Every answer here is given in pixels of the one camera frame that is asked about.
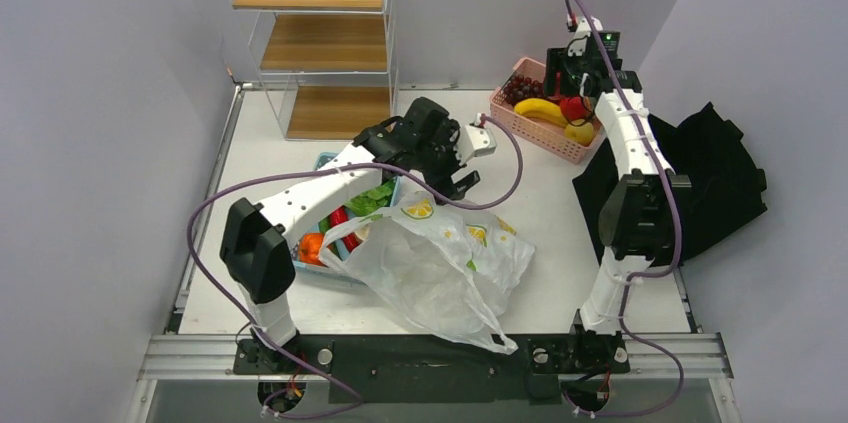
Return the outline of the red apple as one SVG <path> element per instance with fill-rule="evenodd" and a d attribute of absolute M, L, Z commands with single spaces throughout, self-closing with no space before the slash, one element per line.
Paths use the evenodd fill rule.
<path fill-rule="evenodd" d="M 591 117 L 590 105 L 583 97 L 564 97 L 559 101 L 563 117 L 569 122 L 583 122 Z"/>

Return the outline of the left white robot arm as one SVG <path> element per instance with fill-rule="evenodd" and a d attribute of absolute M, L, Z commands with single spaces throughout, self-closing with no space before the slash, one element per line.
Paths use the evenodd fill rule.
<path fill-rule="evenodd" d="M 228 211 L 220 259 L 239 285 L 259 359 L 272 372 L 292 369 L 297 334 L 286 292 L 295 278 L 291 251 L 320 220 L 344 203 L 382 185 L 390 175 L 415 171 L 446 199 L 456 201 L 479 181 L 477 172 L 454 180 L 475 158 L 491 154 L 496 141 L 481 119 L 462 125 L 436 102 L 420 97 L 402 116 L 360 132 L 317 176 L 253 203 L 245 198 Z"/>

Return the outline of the small orange pumpkin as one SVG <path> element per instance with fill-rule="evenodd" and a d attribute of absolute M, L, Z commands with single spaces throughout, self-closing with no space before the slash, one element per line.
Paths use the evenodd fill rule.
<path fill-rule="evenodd" d="M 320 232 L 304 234 L 298 243 L 297 260 L 304 264 L 325 267 L 320 259 L 323 242 L 324 235 Z"/>

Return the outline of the black cloth bag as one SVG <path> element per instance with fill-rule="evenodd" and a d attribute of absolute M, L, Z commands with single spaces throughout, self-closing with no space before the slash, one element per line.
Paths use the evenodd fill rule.
<path fill-rule="evenodd" d="M 722 118 L 712 103 L 674 126 L 650 115 L 649 124 L 668 163 L 688 176 L 691 192 L 677 199 L 683 246 L 680 263 L 720 243 L 767 211 L 762 193 L 765 171 L 745 148 L 743 132 Z M 619 178 L 609 142 L 605 141 L 572 184 L 600 264 L 603 245 L 598 233 L 601 208 Z"/>

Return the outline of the white plastic grocery bag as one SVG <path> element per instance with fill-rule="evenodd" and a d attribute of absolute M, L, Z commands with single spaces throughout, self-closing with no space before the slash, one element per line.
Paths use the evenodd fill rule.
<path fill-rule="evenodd" d="M 332 241 L 359 233 L 340 260 Z M 320 259 L 365 284 L 410 324 L 444 340 L 510 355 L 499 322 L 535 246 L 485 210 L 439 206 L 424 191 L 329 230 Z"/>

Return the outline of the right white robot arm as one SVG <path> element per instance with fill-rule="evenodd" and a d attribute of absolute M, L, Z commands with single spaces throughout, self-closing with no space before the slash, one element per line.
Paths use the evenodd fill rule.
<path fill-rule="evenodd" d="M 683 249 L 679 201 L 691 190 L 663 156 L 650 124 L 638 76 L 623 71 L 603 48 L 551 48 L 544 90 L 548 95 L 587 96 L 607 134 L 618 180 L 601 206 L 598 237 L 604 247 L 599 273 L 579 310 L 582 327 L 598 335 L 622 329 L 627 300 L 660 264 L 669 274 Z"/>

